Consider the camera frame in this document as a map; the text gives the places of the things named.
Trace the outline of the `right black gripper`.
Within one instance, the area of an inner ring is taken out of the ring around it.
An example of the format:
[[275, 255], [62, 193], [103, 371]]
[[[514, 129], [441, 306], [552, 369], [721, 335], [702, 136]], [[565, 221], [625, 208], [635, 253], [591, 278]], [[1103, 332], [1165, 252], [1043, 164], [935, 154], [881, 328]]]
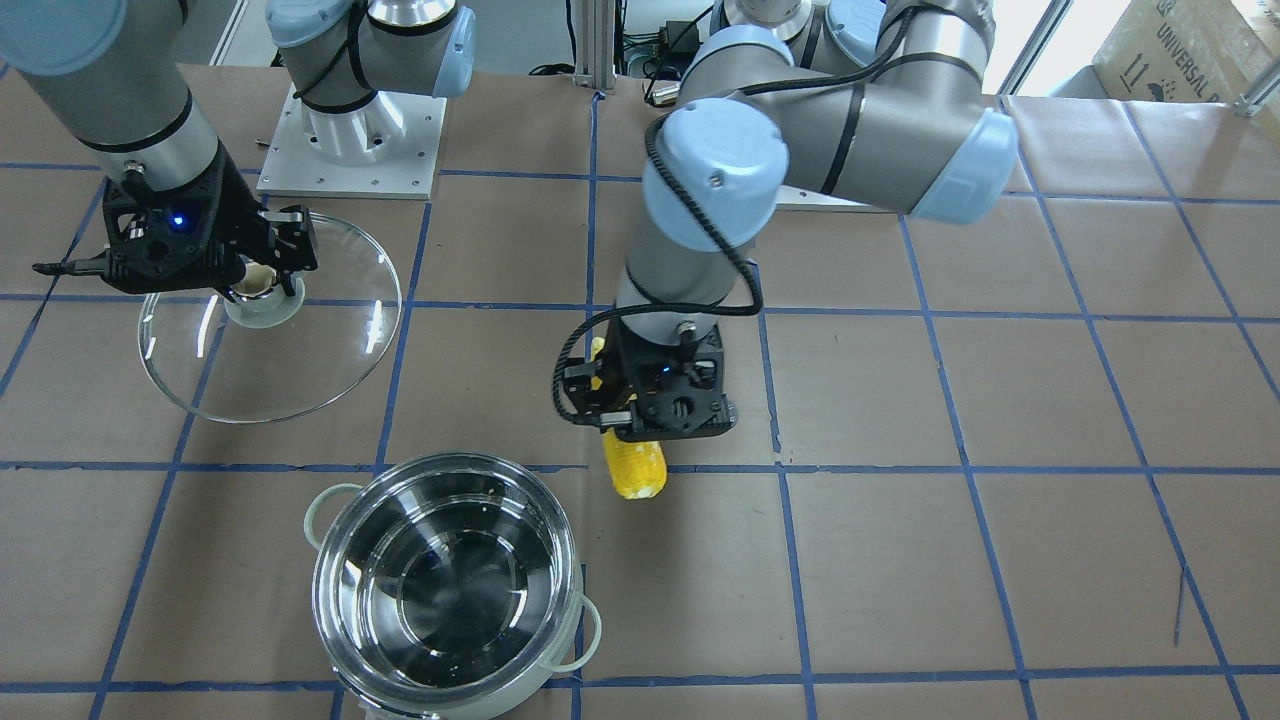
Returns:
[[214, 290], [230, 299], [256, 263], [274, 270], [287, 299], [305, 296], [302, 272], [317, 269], [314, 222], [303, 205], [270, 213], [229, 152], [175, 190], [155, 190], [140, 164], [108, 179], [108, 246], [93, 258], [36, 263], [42, 275], [99, 275], [124, 293]]

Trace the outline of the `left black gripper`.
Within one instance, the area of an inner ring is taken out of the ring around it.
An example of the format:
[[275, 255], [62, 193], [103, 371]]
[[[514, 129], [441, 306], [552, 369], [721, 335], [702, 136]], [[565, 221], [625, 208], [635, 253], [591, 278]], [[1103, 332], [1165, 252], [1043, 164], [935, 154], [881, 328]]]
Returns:
[[735, 427], [718, 325], [700, 338], [684, 332], [673, 345], [662, 345], [613, 320], [603, 340], [596, 359], [570, 359], [564, 369], [564, 391], [579, 420], [612, 428], [630, 443], [714, 437]]

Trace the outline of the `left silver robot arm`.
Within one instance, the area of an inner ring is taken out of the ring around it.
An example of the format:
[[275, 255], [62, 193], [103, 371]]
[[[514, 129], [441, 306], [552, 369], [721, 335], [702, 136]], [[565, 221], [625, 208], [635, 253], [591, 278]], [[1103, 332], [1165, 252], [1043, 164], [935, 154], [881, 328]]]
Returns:
[[626, 442], [730, 430], [722, 316], [763, 309], [748, 252], [781, 187], [951, 224], [983, 218], [1018, 151], [982, 97], [987, 1], [832, 1], [833, 76], [771, 29], [728, 26], [691, 60], [675, 109], [645, 132], [645, 211], [614, 306], [566, 340], [557, 414]]

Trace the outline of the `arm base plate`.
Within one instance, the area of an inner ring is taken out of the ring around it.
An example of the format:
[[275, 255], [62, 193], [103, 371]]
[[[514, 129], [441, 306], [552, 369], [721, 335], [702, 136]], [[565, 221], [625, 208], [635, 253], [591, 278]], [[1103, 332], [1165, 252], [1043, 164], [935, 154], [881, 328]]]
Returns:
[[448, 101], [380, 92], [346, 114], [288, 96], [256, 190], [279, 197], [429, 200]]
[[785, 211], [842, 211], [842, 213], [887, 213], [882, 208], [856, 202], [846, 199], [837, 199], [817, 191], [801, 190], [788, 184], [780, 187], [776, 199], [778, 210]]

